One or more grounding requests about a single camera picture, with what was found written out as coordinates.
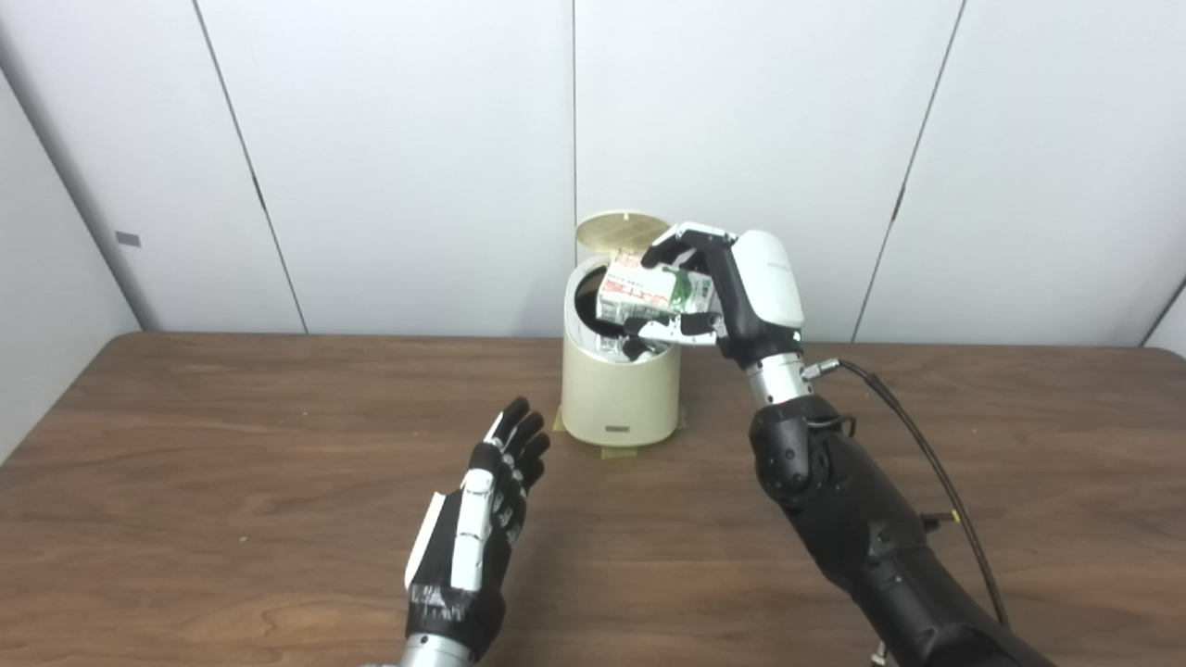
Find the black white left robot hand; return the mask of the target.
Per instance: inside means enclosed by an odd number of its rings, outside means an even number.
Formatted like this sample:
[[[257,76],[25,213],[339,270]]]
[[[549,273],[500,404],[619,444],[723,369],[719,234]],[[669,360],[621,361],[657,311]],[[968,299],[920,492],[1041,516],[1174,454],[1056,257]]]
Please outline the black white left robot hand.
[[[455,490],[433,494],[404,568],[402,666],[474,666],[506,615],[500,591],[546,474],[546,419],[514,398],[472,447]]]

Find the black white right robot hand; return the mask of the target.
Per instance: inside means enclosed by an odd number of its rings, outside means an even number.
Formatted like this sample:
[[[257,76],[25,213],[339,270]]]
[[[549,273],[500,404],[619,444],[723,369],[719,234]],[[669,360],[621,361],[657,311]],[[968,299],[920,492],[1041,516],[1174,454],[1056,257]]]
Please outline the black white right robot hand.
[[[648,271],[704,273],[714,298],[703,312],[629,318],[624,329],[640,339],[686,347],[715,345],[741,369],[764,358],[801,354],[801,293],[788,249],[766,231],[728,233],[695,222],[672,227],[640,258]]]

